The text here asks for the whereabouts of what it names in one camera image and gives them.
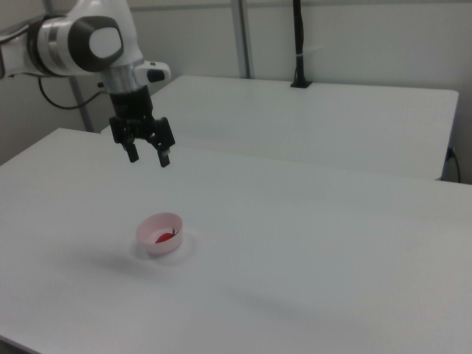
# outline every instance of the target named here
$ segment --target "white table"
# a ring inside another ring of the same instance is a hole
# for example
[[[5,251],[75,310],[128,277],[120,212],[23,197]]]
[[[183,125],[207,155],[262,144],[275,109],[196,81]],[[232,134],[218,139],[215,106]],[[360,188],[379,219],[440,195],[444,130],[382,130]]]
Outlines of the white table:
[[[458,94],[183,76],[153,96],[180,145],[434,180]]]
[[[0,336],[42,354],[472,352],[472,189],[59,130],[0,167]],[[177,212],[149,258],[137,225]]]

